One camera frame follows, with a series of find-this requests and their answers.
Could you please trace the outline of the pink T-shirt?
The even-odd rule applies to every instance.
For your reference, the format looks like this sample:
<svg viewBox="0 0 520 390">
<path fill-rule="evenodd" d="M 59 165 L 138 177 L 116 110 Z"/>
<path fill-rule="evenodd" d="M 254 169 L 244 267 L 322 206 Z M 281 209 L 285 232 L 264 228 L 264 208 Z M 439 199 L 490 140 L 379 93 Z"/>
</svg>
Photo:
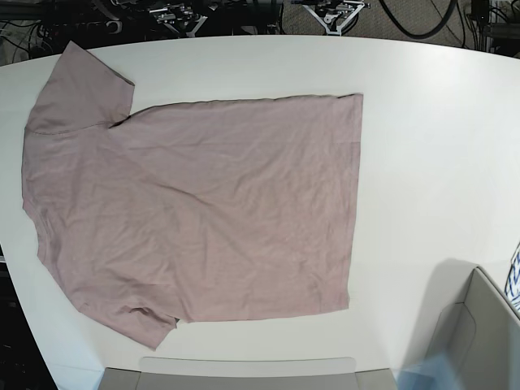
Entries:
<svg viewBox="0 0 520 390">
<path fill-rule="evenodd" d="M 348 307 L 362 95 L 133 95 L 70 43 L 24 131 L 37 256 L 79 312 L 155 349 L 179 321 Z"/>
</svg>

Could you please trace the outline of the blue blurry object bottom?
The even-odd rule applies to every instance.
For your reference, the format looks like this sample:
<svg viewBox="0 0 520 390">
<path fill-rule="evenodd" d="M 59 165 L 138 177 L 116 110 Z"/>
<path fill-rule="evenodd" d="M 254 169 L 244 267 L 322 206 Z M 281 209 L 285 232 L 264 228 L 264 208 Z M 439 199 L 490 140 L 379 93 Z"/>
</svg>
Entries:
<svg viewBox="0 0 520 390">
<path fill-rule="evenodd" d="M 456 371 L 444 353 L 428 357 L 396 373 L 396 387 L 403 390 L 460 389 Z"/>
</svg>

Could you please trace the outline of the grey cardboard box right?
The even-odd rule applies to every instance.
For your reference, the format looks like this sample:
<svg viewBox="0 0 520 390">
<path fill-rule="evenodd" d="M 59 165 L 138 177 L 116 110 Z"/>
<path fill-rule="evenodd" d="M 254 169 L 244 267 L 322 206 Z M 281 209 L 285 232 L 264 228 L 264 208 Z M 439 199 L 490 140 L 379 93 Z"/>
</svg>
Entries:
<svg viewBox="0 0 520 390">
<path fill-rule="evenodd" d="M 481 267 L 464 299 L 441 312 L 426 358 L 440 353 L 460 389 L 519 388 L 519 313 Z"/>
</svg>

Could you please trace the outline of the blue white patterned cloth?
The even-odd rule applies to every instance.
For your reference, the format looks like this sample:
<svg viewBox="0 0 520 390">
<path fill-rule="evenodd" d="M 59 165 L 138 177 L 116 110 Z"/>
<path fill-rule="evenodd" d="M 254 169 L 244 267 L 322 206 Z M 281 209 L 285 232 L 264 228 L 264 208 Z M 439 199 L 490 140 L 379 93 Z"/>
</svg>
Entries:
<svg viewBox="0 0 520 390">
<path fill-rule="evenodd" d="M 520 311 L 520 245 L 517 246 L 505 283 L 505 295 L 517 312 Z"/>
</svg>

